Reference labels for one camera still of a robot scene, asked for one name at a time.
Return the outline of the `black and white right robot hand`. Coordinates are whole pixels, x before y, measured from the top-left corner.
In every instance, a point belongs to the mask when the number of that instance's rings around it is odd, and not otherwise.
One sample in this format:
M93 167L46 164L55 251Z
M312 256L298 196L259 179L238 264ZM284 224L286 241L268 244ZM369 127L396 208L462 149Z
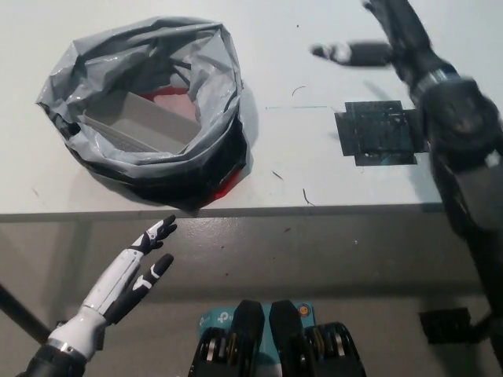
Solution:
M457 76L454 66L439 57L413 7L407 1L364 1L379 22L387 41L316 44L310 53L322 60L354 68L392 66L410 90L430 75Z

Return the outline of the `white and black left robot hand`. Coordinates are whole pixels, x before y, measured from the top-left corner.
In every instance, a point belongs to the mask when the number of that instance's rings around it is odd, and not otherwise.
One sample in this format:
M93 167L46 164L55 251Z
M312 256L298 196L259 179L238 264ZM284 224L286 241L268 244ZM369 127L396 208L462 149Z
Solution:
M79 314L101 317L107 324L118 324L152 289L174 261L166 253L149 270L137 274L141 260L163 246L176 230L171 215L144 231L128 248L121 251L87 295Z

